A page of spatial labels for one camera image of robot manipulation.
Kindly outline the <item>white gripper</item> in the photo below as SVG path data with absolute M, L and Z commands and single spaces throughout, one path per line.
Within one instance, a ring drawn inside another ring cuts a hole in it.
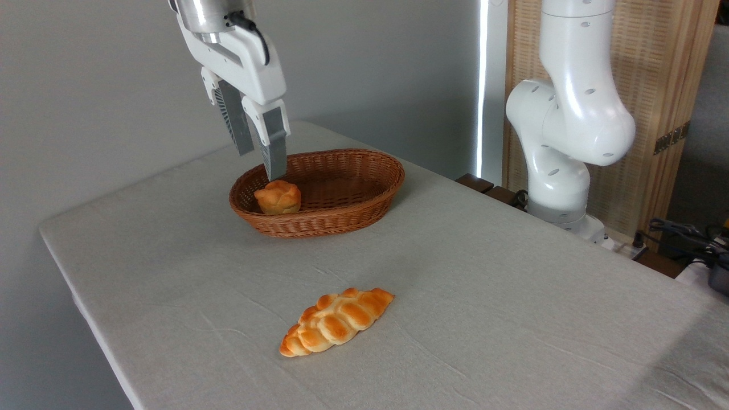
M 239 155 L 253 151 L 248 115 L 257 130 L 268 179 L 280 179 L 287 171 L 290 126 L 281 100 L 286 83 L 271 40 L 266 38 L 270 55 L 266 65 L 258 34 L 236 26 L 219 34 L 219 43 L 209 44 L 188 31 L 179 15 L 177 21 L 190 54 L 204 66 L 200 74 L 209 101 L 218 107 Z

